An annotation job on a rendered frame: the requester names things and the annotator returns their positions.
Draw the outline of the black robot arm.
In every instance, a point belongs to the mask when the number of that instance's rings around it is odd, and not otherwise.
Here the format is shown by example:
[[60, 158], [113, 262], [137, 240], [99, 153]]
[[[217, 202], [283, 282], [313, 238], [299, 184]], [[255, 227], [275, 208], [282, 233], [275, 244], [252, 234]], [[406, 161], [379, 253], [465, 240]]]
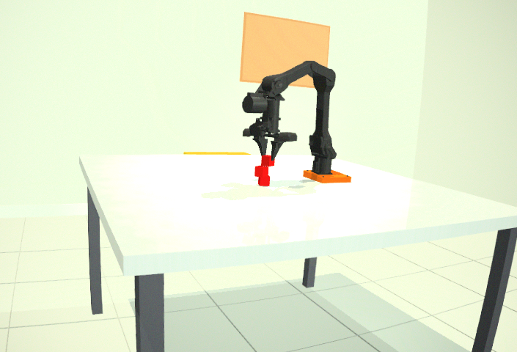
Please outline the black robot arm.
[[[266, 76], [256, 92], [247, 92], [242, 102], [242, 109], [246, 114], [279, 114], [280, 101], [289, 84], [303, 76], [313, 78], [317, 91], [315, 130], [309, 135], [309, 148], [313, 161], [312, 170], [318, 175], [332, 175], [331, 162], [337, 153], [332, 147], [329, 134], [330, 92], [335, 86], [336, 73], [316, 61], [305, 61], [280, 74]], [[249, 126], [251, 136], [263, 136], [271, 132], [272, 125], [268, 117], [256, 121]]]

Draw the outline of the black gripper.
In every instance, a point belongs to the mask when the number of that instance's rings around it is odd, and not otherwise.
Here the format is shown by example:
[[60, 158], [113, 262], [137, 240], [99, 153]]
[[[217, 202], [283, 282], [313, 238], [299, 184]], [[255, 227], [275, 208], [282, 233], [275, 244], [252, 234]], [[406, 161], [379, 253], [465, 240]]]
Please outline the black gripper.
[[[268, 139], [266, 139], [265, 137], [274, 138], [274, 140], [271, 141], [271, 145], [272, 145], [271, 160], [273, 161], [275, 159], [277, 153], [279, 152], [279, 149], [284, 144], [284, 142], [298, 141], [298, 136], [297, 136], [297, 133], [294, 133], [294, 132], [280, 132], [279, 120], [281, 120], [281, 117], [279, 117], [278, 114], [263, 114], [262, 116], [260, 116], [260, 120], [265, 120], [265, 117], [268, 117], [271, 122], [271, 125], [272, 125], [271, 132], [266, 132], [265, 135], [263, 135], [263, 136], [254, 136], [254, 138], [252, 140], [256, 141], [256, 143], [260, 149], [260, 154], [262, 157], [262, 155], [266, 155], [267, 144], [268, 144]], [[271, 134], [271, 133], [274, 133], [274, 134]], [[242, 136], [246, 136], [246, 137], [251, 136], [249, 128], [244, 128]]]

